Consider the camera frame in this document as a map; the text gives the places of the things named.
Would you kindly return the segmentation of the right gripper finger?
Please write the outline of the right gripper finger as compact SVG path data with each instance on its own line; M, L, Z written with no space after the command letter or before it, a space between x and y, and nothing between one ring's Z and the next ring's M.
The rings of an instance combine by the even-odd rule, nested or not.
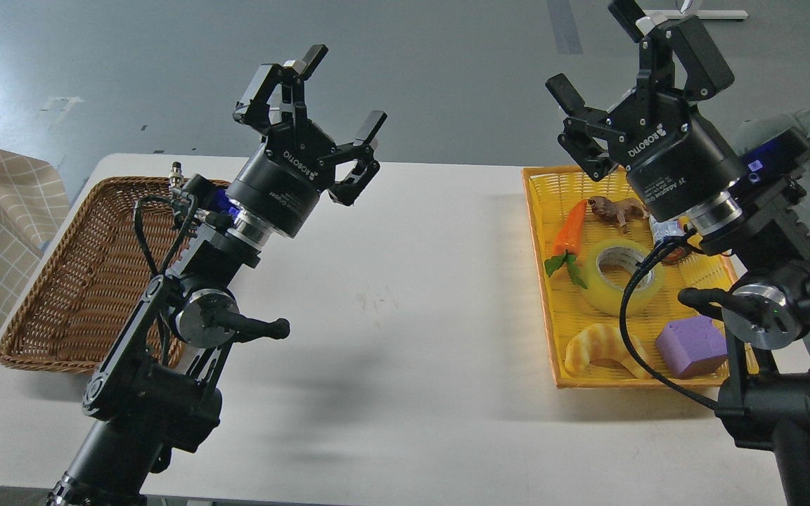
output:
M646 14L636 1L611 1L608 10L638 48L636 83L620 105L695 106L734 83L733 71L698 17Z
M560 147L591 180L610 176L619 166L618 151L626 144L627 133L614 128L606 111L588 107L566 74L550 77L544 86L566 114Z

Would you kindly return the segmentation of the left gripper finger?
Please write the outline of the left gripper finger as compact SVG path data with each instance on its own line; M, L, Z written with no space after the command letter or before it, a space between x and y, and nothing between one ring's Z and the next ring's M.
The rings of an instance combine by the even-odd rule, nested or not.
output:
M301 60L261 64L234 106L234 121L256 131L260 141L267 141L274 129L288 129L294 141L328 141L329 135L308 118L304 99L304 83L328 52L327 45L315 44Z
M317 158L317 164L328 179L322 186L336 204L351 206L379 172L380 163L374 157L372 143L387 119L387 113L372 111L367 115L354 140L332 148L327 155ZM341 180L335 181L335 168L339 164L354 161L353 169Z

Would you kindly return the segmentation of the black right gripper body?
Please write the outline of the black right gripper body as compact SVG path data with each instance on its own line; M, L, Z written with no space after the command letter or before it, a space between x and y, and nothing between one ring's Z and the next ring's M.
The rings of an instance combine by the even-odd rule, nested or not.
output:
M630 167L630 186L639 200L666 221L717 197L745 175L743 163L696 105L670 93L657 93L652 110L636 93L610 110L614 129L625 142L610 145L610 156Z

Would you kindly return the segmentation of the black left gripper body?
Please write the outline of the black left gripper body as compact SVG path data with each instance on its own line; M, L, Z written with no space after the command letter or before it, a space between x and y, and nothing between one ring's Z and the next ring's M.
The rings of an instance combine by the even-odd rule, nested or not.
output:
M335 142L318 126L308 126L302 140L282 127L263 135L231 185L227 196L248 214L292 239L327 187L319 185L317 158L331 154Z

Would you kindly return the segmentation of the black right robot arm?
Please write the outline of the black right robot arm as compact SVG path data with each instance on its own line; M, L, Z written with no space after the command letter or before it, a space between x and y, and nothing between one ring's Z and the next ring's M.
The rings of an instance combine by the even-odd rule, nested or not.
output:
M679 301L723 321L729 376L717 400L656 372L714 411L739 448L775 455L785 501L810 505L810 234L793 207L807 153L794 129L738 157L698 112L734 76L700 19L610 12L636 42L636 85L610 111L585 105L563 74L546 87L566 113L560 146L594 181L626 170L659 221L684 216L708 256L731 251L745 273L728 290L685 288Z

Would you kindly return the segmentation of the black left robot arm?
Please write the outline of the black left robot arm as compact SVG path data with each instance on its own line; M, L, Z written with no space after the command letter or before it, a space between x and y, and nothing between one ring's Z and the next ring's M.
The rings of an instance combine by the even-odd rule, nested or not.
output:
M301 60L263 64L233 118L260 144L225 189L179 162L168 195L133 206L133 231L149 282L82 397L94 425L49 505L145 505L149 474L169 467L174 449L193 453L219 425L217 384L232 346L285 339L286 319L242 315L229 283L254 268L273 234L292 239L327 193L350 206L378 173L375 137L383 111L338 144L309 118L306 82L328 54L311 46Z

